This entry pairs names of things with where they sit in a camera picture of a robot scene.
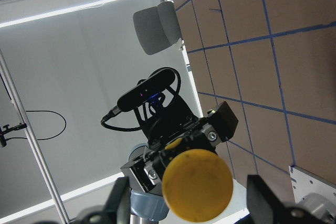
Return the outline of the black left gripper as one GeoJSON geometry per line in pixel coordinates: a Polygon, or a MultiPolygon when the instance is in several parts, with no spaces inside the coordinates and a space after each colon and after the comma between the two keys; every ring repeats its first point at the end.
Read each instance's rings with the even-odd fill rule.
{"type": "Polygon", "coordinates": [[[238,118],[227,102],[195,116],[186,102],[178,97],[142,124],[147,143],[133,148],[128,162],[121,166],[130,187],[144,193],[160,193],[162,179],[169,163],[179,154],[193,149],[215,152],[219,143],[230,140],[238,118]]]}

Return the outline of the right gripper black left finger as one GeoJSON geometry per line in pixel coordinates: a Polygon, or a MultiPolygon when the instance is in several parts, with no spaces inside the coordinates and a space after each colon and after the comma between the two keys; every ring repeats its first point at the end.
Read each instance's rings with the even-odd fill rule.
{"type": "Polygon", "coordinates": [[[130,194],[129,177],[118,178],[103,208],[107,223],[130,223],[130,194]]]}

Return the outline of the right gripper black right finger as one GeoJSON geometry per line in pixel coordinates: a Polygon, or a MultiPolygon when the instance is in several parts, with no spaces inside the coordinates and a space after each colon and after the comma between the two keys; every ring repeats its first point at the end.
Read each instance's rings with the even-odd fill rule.
{"type": "Polygon", "coordinates": [[[259,175],[247,176],[247,208],[253,223],[280,223],[284,204],[259,175]]]}

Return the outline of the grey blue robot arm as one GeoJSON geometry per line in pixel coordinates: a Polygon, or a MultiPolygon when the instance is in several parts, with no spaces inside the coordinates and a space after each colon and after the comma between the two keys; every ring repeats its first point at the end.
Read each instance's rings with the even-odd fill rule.
{"type": "Polygon", "coordinates": [[[227,102],[198,118],[180,96],[163,101],[161,93],[126,94],[101,121],[107,127],[111,118],[134,111],[148,140],[121,168],[130,180],[131,211],[154,221],[169,211],[189,222],[212,220],[233,196],[232,173],[216,148],[234,136],[238,118],[227,102]]]}

